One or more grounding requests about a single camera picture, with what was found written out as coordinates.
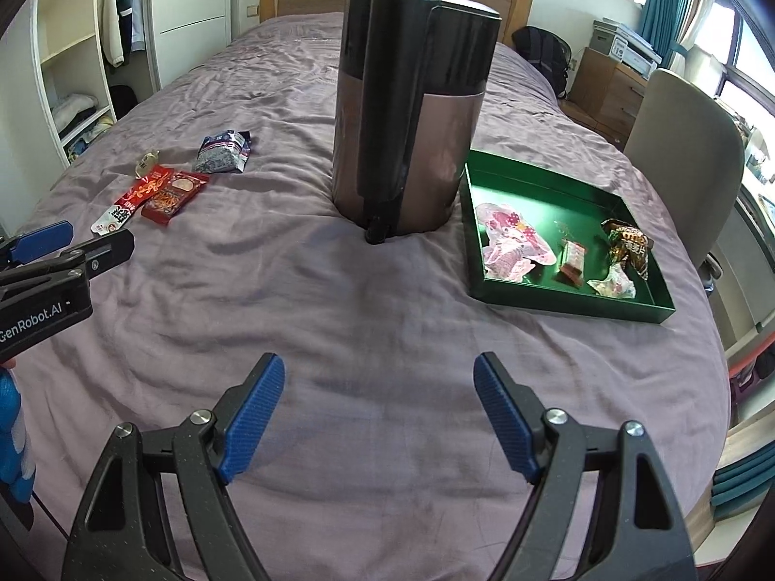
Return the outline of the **blue gloved hand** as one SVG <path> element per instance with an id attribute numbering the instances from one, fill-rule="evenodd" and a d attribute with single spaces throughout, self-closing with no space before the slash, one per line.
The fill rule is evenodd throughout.
<path id="1" fill-rule="evenodd" d="M 15 367 L 14 359 L 1 364 L 1 484 L 14 502 L 25 505 L 33 493 L 35 464 L 12 372 Z"/>

